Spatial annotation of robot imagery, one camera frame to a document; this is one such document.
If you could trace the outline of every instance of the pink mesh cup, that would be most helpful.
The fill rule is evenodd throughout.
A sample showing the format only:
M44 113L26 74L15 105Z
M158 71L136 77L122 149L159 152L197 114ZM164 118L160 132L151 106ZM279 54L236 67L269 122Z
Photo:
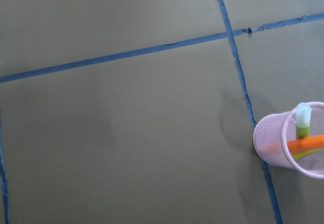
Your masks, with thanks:
M308 102L312 108L309 137L324 134L324 103ZM324 148L297 161L291 156L287 141L296 139L296 108L271 114L255 127L253 144L258 155L273 166L296 169L313 177L324 178Z

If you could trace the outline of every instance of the floor tile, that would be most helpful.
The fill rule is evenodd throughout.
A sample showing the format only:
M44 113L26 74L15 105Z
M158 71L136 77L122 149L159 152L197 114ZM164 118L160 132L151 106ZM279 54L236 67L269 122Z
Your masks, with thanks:
M227 40L0 92L13 223L274 223Z
M308 22L235 38L257 121L302 101L324 101L323 26ZM322 222L321 181L277 167L272 175L284 223Z
M324 0L224 0L233 29L324 13Z
M217 0L0 3L0 76L225 31Z

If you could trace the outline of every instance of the orange marker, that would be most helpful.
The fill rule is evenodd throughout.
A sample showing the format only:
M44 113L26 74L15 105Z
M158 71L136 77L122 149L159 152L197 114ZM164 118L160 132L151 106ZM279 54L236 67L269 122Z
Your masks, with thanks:
M305 150L313 150L316 148L323 148L324 135L322 134L313 137L288 141L287 146L290 152L298 152L298 151L305 151Z
M295 139L287 142L287 146L290 152L301 152L307 150L314 150L318 148L324 148L324 134L313 137ZM280 143L267 145L262 149L263 154L276 154L278 149L281 148Z

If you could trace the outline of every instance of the green highlighter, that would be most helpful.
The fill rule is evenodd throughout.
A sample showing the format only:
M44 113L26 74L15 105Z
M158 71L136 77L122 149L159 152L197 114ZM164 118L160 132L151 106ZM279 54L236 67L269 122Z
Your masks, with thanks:
M305 102L299 103L296 108L296 139L309 137L310 116L312 108ZM319 149L313 149L302 152L292 153L294 160L299 160L309 154L312 154Z

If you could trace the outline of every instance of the blue painter's tape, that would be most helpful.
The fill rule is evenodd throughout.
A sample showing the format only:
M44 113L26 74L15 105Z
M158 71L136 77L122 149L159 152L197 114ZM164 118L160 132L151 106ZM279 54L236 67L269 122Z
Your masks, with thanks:
M3 197L3 202L4 202L6 224L10 224L8 180L7 180L7 176L6 176L4 155L3 155L3 150L2 150L1 116L0 116L0 175L1 175L2 197Z
M221 10L224 10L225 5L222 0L221 0L221 2L222 2ZM225 27L227 26L226 30L228 30L229 28L230 28L230 30L232 30L231 34L233 36L238 36L238 35L242 35L244 33L252 34L255 32L266 30L266 29L276 29L276 28L280 28L280 27L283 27L286 25L295 25L295 24L300 24L300 23L305 23L305 22L310 22L310 21L315 21L315 20L322 20L322 19L324 19L324 14L304 16L302 18L295 18L295 19L291 19L291 20L285 20L285 21L265 24L265 25L260 26L256 30L253 30L250 27L248 27L246 29L232 30L232 28L230 26L228 26L228 24L225 24ZM0 83L25 79L25 78L34 77L34 76L41 76L41 75L47 74L47 73L59 72L59 71L67 70L67 69L88 66L88 65L92 65L92 64L96 64L96 63L104 63L104 62L114 61L114 60L118 60L118 59L129 58L129 57L133 57L133 56L139 56L139 55L174 49L174 48L190 46L190 45L199 44L199 43L211 42L211 41L227 38L227 35L228 35L228 33L223 32L223 33L219 33L219 34L188 39L188 40L180 41L180 42L173 43L173 44L164 44L164 45L159 45L159 46L155 46L155 47L149 47L149 48L138 49L138 50L123 52L123 53L118 53L118 54L107 55L107 56L98 57L98 58L92 58L92 59L86 59L86 60L72 62L72 63L61 64L61 65L57 65L57 66L53 66L53 67L36 69L36 70L27 71L27 72L23 72L23 73L11 74L9 76L0 77Z
M290 25L297 25L301 23L316 21L316 20L323 20L324 14L317 14L317 15L309 15L309 16L303 16L301 18L295 18L290 20L284 20L279 22L273 22L269 24L261 25L258 29L253 30L252 28L248 27L247 29L243 29L243 33L255 33L259 31L269 30L269 29L277 29L284 26L290 26ZM236 31L238 35L242 34L240 30Z
M226 7L225 7L225 4L224 4L223 0L218 0L218 2L219 2L220 11L221 11L221 14L222 14L222 17L223 17L223 21L224 21L224 24L225 24L229 44L231 46L232 53L233 53L233 56L235 58L235 65L236 65L236 69L237 69L237 72L238 72L238 77L239 77L241 86L243 88L245 102L246 102L246 105L247 105L247 108L248 108L248 111L249 111L251 124L252 124L252 127L255 128L257 123L256 123L256 120L255 120L255 117L254 117L252 103L251 103L250 96L249 96L248 89L247 89L247 85L246 85L246 82L245 82L245 77L244 77L244 74L243 74L242 66L241 66L241 63L240 63L240 60L239 60L239 55L238 55L237 46L236 46L235 40L234 40L233 30L232 30L231 24L229 22L227 10L226 10ZM275 194L275 190L274 190L274 187L273 187L273 184L272 184L272 179L271 179L269 166L264 161L262 161L262 169L263 169L265 180L266 180L266 183L267 183L268 192L269 192L270 201L271 201L271 205L272 205L275 220L276 220L277 224L282 224L282 217L281 217L280 209L279 209L279 206L278 206L277 196Z
M40 76L40 75L47 74L47 73L59 72L59 71L67 70L67 69L78 68L78 67L88 66L88 65L97 64L97 63L104 63L104 62L114 61L114 60L123 59L123 58L129 58L129 57L134 57L134 56L139 56L139 55L144 55L144 54L149 54L149 53L165 51L165 50L174 49L174 48L190 46L190 45L199 44L199 43L211 42L211 41L223 39L226 37L227 37L227 33L223 32L220 34L207 35L207 36L202 36L200 38L188 39L188 40L180 41L180 42L173 43L173 44L164 44L164 45L159 45L159 46L155 46L155 47L149 47L149 48L143 48L143 49L138 49L138 50L133 50L133 51L128 51L128 52L123 52L123 53L117 53L117 54L107 55L107 56L98 57L98 58L86 59L86 60L82 60L82 61L78 61L78 62L61 64L61 65L57 65L57 66L53 66L53 67L36 69L36 70L32 70L32 71L27 71L27 72L23 72L23 73L17 73L17 74L12 74L9 76L0 77L0 83L25 79L25 78L34 77L34 76Z

